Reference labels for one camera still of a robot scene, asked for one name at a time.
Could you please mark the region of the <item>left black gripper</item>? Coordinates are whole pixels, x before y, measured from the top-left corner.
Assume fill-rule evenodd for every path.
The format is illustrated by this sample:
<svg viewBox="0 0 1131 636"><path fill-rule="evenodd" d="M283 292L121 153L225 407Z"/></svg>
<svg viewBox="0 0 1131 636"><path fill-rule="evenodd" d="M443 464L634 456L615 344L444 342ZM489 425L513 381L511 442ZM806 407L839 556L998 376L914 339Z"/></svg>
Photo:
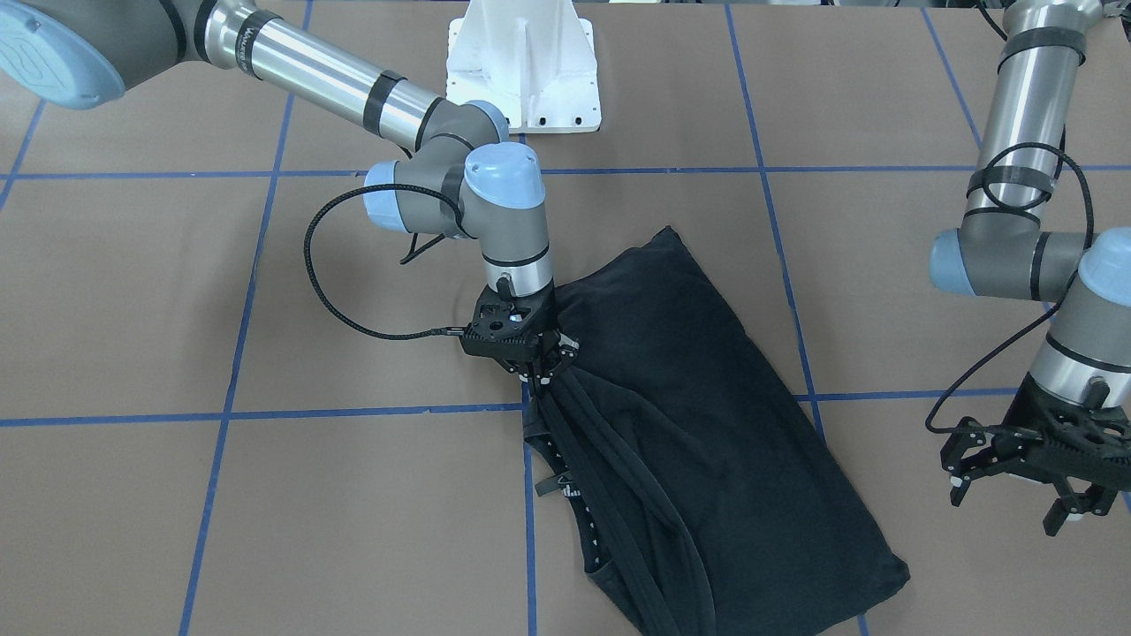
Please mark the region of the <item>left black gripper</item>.
<svg viewBox="0 0 1131 636"><path fill-rule="evenodd" d="M1126 412L1106 406L1110 394L1105 378L1093 377L1077 404L1025 377L999 424L983 427L965 416L940 452L951 483L949 502L961 506L974 481L1007 473L1067 491L1044 516L1046 536L1085 515L1106 516L1116 491L1130 483ZM1089 487L1074 492L1071 479Z"/></svg>

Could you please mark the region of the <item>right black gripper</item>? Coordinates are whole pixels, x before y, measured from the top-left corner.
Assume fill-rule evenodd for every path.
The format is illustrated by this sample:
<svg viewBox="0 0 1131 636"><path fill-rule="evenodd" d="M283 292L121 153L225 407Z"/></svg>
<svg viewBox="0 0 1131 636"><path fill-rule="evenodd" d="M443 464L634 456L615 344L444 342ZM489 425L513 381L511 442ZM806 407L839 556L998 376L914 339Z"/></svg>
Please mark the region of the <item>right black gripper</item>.
<svg viewBox="0 0 1131 636"><path fill-rule="evenodd" d="M560 330L554 287L526 296L485 287L459 341L469 356L493 359L508 372L530 376L532 394L573 366L581 350Z"/></svg>

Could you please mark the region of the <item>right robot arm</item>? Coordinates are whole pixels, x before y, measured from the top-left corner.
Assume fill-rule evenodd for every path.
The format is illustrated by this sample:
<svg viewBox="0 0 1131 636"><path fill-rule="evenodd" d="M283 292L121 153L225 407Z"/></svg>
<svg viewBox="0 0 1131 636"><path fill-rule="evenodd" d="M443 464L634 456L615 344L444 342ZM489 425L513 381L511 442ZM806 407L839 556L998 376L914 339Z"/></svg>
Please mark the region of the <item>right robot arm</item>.
<svg viewBox="0 0 1131 636"><path fill-rule="evenodd" d="M399 146L365 184L327 201L307 227L303 257L316 296L346 323L316 277L316 227L336 206L364 201L375 225L412 235L477 240L486 285L456 337L539 396L579 344L560 330L546 192L532 148L509 140L482 101L459 105L288 23L254 1L5 1L3 70L49 103L90 110L175 65L238 69Z"/></svg>

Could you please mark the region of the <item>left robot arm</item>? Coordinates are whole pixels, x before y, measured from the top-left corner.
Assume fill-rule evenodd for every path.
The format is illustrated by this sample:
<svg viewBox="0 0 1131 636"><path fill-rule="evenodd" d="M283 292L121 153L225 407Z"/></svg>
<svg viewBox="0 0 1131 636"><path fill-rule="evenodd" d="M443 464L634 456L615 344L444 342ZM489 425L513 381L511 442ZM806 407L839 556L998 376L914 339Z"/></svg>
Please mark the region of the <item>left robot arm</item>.
<svg viewBox="0 0 1131 636"><path fill-rule="evenodd" d="M1009 474L1054 488L1048 536L1111 510L1128 489L1130 383L1128 227L1097 232L1093 194L1067 155L1067 113L1087 33L1126 1L1007 1L1003 49L961 225L936 235L930 280L942 291L1048 303L1005 340L1046 326L1002 420L924 426L946 435L951 504L981 479Z"/></svg>

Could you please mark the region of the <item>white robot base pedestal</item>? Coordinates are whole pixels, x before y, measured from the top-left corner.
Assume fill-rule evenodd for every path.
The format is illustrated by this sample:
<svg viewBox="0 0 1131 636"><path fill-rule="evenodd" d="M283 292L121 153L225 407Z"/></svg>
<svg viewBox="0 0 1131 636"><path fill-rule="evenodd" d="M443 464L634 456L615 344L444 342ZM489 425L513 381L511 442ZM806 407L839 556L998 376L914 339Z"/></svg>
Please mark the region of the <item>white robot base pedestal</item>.
<svg viewBox="0 0 1131 636"><path fill-rule="evenodd" d="M573 1L472 1L450 22L447 98L497 106L510 134L592 134L603 109L594 28Z"/></svg>

